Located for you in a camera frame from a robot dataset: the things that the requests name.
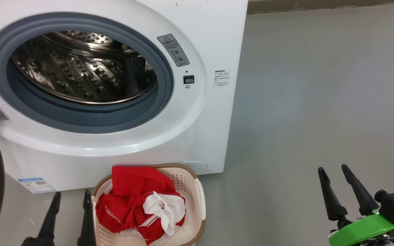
washing machine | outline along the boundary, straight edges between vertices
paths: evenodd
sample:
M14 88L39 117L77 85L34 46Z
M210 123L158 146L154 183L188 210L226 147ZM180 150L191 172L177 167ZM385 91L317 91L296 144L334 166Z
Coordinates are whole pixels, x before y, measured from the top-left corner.
M247 0L0 0L0 152L33 193L223 172Z

brown basket rim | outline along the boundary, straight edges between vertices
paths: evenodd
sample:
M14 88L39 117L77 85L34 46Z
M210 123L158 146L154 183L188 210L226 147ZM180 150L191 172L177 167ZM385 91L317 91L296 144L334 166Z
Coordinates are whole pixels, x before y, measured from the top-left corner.
M194 179L198 179L197 175L194 173L194 171L182 164L179 163L170 163L170 164L157 164L157 165L150 165L150 167L154 167L156 169L161 169L161 168L181 168L184 169L186 171L188 171L189 173L191 173L191 175L194 177ZM94 192L92 193L93 196L97 196L97 191L98 189L109 179L112 178L112 175L108 175L107 177L103 178L96 186L94 189ZM191 246L194 243L196 243L200 237L203 235L203 231L205 230L205 226L206 226L206 220L202 220L201 221L201 225L200 225L200 229L197 232L197 235L189 242L185 243L185 244L181 244L180 246Z

clothes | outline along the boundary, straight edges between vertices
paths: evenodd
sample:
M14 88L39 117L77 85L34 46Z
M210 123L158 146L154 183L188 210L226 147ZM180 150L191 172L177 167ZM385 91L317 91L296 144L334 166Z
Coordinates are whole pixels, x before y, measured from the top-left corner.
M154 192L179 196L173 182L152 167L112 167L112 189L102 194L95 206L98 222L111 232L119 233L127 229L137 229L145 238L147 245L164 235L161 219L153 219L144 212L143 204ZM141 226L147 220L148 226ZM182 226L185 216L176 223Z
M176 223L185 217L185 201L181 196L158 194L153 191L147 196L144 204L144 213L153 215L140 226L150 226L156 219L161 220L164 232L171 236L175 232Z

red clothing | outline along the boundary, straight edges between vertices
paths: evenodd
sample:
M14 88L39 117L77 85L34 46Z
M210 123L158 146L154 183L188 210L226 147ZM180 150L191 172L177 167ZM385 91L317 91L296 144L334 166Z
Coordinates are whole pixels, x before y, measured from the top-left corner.
M153 216L146 215L142 205L153 191L180 196L173 182L156 168L114 166L112 186L109 194L102 194L95 206L98 222L114 233L136 228L147 245L161 238L164 231L160 218L150 226L139 227ZM184 221L185 217L176 225L182 226Z

warning label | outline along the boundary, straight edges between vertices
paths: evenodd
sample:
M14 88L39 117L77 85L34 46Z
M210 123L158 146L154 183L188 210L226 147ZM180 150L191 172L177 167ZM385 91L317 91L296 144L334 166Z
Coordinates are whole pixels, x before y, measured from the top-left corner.
M166 48L177 67L189 65L188 58L172 34L158 37L159 42Z
M229 84L229 72L226 70L216 70L214 75L214 86L222 87Z

